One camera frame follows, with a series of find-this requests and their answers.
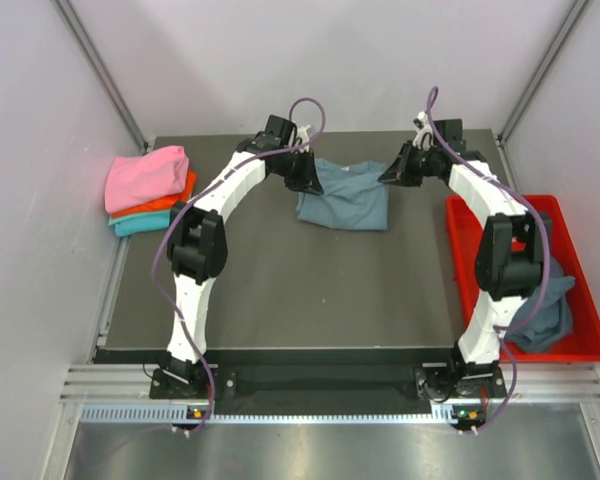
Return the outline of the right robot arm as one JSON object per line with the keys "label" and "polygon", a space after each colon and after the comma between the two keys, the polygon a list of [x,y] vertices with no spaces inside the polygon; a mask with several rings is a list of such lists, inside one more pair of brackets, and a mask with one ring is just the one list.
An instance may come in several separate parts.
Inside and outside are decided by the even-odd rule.
{"label": "right robot arm", "polygon": [[419,113],[414,125],[415,137],[402,145],[379,182],[419,187],[426,178],[440,179],[482,231],[474,261],[479,294],[445,376],[454,393],[467,396],[495,378],[501,342],[515,314],[548,283],[551,221],[516,198],[479,152],[467,150],[461,120],[431,122]]}

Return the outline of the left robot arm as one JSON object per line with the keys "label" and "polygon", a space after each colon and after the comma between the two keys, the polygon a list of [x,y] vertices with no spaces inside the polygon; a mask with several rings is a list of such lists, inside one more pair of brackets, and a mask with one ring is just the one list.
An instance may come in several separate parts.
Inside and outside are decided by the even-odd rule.
{"label": "left robot arm", "polygon": [[235,148],[220,173],[200,193],[172,207],[158,253],[170,262],[175,292],[164,296],[174,311],[174,326],[160,368],[185,396],[213,385],[206,352],[206,319],[216,279],[228,260],[225,223],[242,200],[278,175],[293,192],[321,195],[311,142],[311,126],[272,115],[265,128]]}

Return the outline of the grey-blue polo shirt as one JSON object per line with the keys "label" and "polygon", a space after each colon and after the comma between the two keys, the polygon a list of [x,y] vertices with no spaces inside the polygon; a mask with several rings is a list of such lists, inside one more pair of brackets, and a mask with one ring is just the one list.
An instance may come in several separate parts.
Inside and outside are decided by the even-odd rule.
{"label": "grey-blue polo shirt", "polygon": [[387,166],[375,161],[339,165],[315,161],[321,195],[300,193],[297,219],[347,231],[387,231],[389,189],[378,181]]}

